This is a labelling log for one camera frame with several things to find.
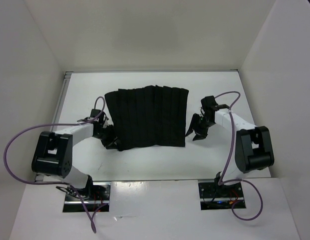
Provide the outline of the black pleated skirt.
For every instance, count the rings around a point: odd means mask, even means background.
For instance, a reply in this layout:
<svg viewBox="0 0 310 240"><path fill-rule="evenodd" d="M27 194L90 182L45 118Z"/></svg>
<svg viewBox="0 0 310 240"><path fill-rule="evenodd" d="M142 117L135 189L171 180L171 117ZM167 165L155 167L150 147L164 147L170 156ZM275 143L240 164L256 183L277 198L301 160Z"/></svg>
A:
<svg viewBox="0 0 310 240"><path fill-rule="evenodd" d="M184 88L158 85L105 94L117 149L184 147L188 94Z"/></svg>

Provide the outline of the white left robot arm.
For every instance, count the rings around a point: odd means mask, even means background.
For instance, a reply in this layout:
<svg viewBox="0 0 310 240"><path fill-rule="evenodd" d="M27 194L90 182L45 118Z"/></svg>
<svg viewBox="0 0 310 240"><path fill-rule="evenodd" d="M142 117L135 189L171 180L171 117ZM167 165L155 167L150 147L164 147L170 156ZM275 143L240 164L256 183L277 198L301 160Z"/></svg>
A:
<svg viewBox="0 0 310 240"><path fill-rule="evenodd" d="M61 190L69 195L74 196L77 193L83 200L90 199L101 190L94 186L90 175L72 165L73 147L88 138L100 140L108 150L118 148L117 137L113 126L108 124L107 115L99 109L93 109L89 117L79 120L74 126L40 134L32 161L32 171L68 183L70 186Z"/></svg>

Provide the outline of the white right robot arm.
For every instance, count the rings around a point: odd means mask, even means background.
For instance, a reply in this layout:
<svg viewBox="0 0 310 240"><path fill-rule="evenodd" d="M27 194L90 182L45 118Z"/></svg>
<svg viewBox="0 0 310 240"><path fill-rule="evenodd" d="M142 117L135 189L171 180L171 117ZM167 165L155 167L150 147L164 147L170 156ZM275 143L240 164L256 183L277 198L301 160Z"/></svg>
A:
<svg viewBox="0 0 310 240"><path fill-rule="evenodd" d="M269 129L251 124L233 113L231 106L218 104L214 96L201 100L201 113L195 113L186 135L195 134L193 141L204 140L214 125L231 133L230 152L224 169L216 174L214 191L226 196L233 185L252 171L261 171L274 164L274 154Z"/></svg>

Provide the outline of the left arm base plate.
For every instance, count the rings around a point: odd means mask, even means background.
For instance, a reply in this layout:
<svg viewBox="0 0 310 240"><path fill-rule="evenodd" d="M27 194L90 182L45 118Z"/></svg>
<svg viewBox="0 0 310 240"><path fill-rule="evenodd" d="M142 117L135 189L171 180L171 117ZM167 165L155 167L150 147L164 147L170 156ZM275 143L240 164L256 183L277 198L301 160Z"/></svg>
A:
<svg viewBox="0 0 310 240"><path fill-rule="evenodd" d="M88 212L93 213L95 210L98 210L98 212L108 212L111 182L95 181L93 185L93 192L90 193L89 196L81 196ZM64 213L79 213L85 211L79 197L73 189L69 187L57 187L57 189L65 193Z"/></svg>

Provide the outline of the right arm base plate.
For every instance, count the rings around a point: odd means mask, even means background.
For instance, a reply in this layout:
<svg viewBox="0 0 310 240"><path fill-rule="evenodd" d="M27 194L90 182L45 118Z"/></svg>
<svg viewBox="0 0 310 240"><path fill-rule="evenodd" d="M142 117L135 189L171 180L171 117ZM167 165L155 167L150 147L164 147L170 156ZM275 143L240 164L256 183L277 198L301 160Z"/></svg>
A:
<svg viewBox="0 0 310 240"><path fill-rule="evenodd" d="M218 180L201 180L198 182L201 210L227 210L235 204L235 209L245 209L244 194L241 183L218 185Z"/></svg>

